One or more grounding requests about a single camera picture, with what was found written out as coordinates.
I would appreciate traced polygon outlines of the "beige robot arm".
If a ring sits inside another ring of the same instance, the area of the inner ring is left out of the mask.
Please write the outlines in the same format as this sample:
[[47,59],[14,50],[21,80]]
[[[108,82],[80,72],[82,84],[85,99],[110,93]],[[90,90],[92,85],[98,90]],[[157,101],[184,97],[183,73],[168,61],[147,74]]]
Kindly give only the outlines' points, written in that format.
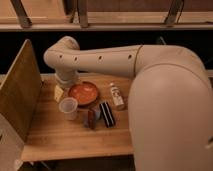
[[77,70],[129,77],[136,171],[213,171],[213,87],[200,58],[175,45],[81,50],[66,36],[44,53],[63,87]]

